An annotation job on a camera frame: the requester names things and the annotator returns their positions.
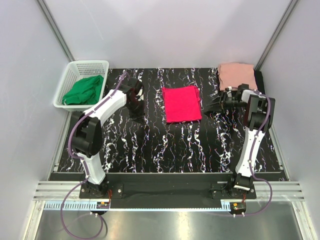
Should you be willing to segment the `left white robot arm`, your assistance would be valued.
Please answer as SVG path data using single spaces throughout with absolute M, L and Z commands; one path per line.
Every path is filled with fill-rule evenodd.
M 117 86 L 91 108 L 75 111 L 71 115 L 69 155 L 80 160 L 85 173 L 82 185 L 97 198 L 103 198 L 108 193 L 108 181 L 100 159 L 104 123 L 117 110 L 126 107 L 131 120 L 145 124 L 144 85 L 137 78 L 129 77 L 127 83 L 122 83 L 123 79 L 121 77 Z

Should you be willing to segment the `red t-shirt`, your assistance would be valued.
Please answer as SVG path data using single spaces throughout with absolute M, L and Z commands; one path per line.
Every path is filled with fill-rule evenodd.
M 200 91 L 194 86 L 162 88 L 167 123 L 193 122 L 202 119 Z

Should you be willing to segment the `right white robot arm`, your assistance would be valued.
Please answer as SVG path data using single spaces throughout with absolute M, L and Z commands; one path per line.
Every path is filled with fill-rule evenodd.
M 206 115 L 245 107 L 243 119 L 245 138 L 241 155 L 232 178 L 221 188 L 223 194 L 239 199 L 254 190 L 254 181 L 257 179 L 254 174 L 255 162 L 261 142 L 273 124 L 275 104 L 274 98 L 256 89 L 250 89 L 248 84 L 243 83 L 238 87 L 226 87 L 208 105 L 204 112 Z

